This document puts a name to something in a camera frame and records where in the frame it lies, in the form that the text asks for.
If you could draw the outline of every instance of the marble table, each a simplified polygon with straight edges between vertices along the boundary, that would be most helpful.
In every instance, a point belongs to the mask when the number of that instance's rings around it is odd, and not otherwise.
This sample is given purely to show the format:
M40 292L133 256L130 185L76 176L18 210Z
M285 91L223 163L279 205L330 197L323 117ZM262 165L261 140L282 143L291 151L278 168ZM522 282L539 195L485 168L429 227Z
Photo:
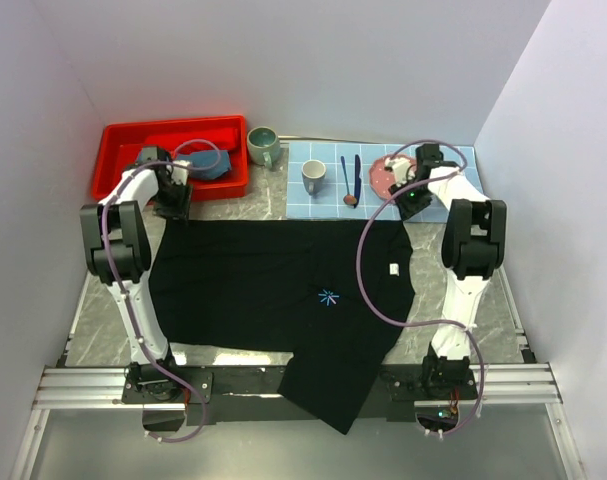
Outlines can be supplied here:
M194 204L190 217L199 220L284 220L288 150L273 171L251 166L248 193L243 198ZM165 221L144 212L152 251L158 249ZM406 223L414 253L410 260L416 291L410 321L440 318L445 295L445 272L440 259L444 225ZM506 292L498 274L479 306L474 330L488 363L522 363ZM386 363L420 363L436 327L406 328ZM89 277L69 344L66 366L125 366L130 362L128 341L116 304L96 277ZM177 363L189 365L285 365L290 353L252 352L212 346L172 344Z

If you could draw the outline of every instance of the mug handle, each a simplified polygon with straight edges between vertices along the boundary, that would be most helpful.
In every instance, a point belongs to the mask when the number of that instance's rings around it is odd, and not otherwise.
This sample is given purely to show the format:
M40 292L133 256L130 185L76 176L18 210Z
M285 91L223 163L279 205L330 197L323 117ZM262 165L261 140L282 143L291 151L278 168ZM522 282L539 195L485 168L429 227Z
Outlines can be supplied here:
M263 152L263 160L265 161L265 166L272 170L272 157L268 152Z

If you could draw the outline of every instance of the green mug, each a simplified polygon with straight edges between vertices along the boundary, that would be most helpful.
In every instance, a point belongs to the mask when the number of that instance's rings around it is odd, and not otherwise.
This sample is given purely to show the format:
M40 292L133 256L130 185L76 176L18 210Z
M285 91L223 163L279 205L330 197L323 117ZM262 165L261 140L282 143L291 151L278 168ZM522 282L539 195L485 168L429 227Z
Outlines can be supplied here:
M247 151L254 163L271 169L281 155L281 142L271 128L257 127L247 134Z

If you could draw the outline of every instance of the knife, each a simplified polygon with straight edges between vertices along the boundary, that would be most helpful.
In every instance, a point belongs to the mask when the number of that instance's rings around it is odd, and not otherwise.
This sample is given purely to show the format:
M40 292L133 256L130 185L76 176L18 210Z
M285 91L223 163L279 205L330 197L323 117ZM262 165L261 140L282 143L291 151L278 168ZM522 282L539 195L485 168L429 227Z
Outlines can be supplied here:
M356 198L356 208L361 199L361 157L358 155L354 156L354 197Z

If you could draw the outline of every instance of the pink plate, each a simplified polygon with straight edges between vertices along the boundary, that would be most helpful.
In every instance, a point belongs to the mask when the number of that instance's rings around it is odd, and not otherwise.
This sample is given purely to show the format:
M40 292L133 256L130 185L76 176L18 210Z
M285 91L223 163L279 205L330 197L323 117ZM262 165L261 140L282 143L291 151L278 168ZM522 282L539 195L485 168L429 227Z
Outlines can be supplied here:
M374 160L374 163L370 167L370 186L374 193L382 200L387 200L392 195L390 194L389 188L394 184L394 174L385 170L385 159L389 155ZM410 160L414 169L416 169L416 160L407 155L397 155L397 158L407 158Z

